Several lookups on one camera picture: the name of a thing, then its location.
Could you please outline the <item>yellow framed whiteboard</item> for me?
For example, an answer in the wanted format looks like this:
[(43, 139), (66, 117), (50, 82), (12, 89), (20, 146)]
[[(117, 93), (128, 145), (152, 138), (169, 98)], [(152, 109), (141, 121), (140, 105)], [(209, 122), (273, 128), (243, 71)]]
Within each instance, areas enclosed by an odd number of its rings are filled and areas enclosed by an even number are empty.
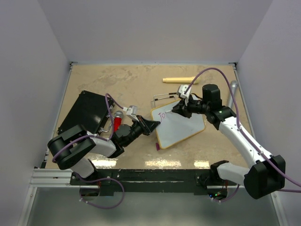
[(150, 112), (154, 121), (161, 122), (156, 128), (158, 144), (161, 149), (167, 149), (205, 129), (205, 122), (200, 114), (193, 114), (191, 118), (185, 118), (173, 112), (165, 112), (172, 110), (178, 102), (179, 100), (175, 100), (156, 107)]

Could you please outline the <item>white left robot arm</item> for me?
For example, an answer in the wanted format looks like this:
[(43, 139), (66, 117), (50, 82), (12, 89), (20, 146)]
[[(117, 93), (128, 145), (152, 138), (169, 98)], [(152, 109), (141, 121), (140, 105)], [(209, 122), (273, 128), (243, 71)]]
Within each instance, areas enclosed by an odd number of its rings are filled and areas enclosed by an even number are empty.
[(116, 158), (140, 135), (148, 136), (160, 125), (159, 121), (147, 120), (140, 115), (132, 122), (131, 126), (121, 124), (111, 139), (92, 134), (82, 125), (76, 125), (48, 142), (52, 162), (61, 170), (71, 169), (83, 182), (92, 185), (97, 181), (97, 172), (93, 163), (85, 158), (89, 152)]

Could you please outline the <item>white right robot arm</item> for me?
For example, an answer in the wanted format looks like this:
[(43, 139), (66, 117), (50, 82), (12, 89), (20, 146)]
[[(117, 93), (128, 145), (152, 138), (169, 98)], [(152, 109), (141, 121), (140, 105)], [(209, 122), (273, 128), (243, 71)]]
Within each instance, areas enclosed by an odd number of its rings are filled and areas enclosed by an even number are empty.
[(191, 88), (181, 85), (177, 90), (179, 103), (173, 113), (190, 118), (194, 113), (203, 114), (240, 152), (248, 167), (240, 167), (229, 161), (219, 161), (210, 166), (208, 180), (220, 185), (225, 180), (243, 185), (248, 194), (259, 199), (285, 186), (285, 160), (273, 156), (246, 131), (233, 110), (222, 104), (220, 90), (215, 84), (202, 88), (202, 98), (194, 99)]

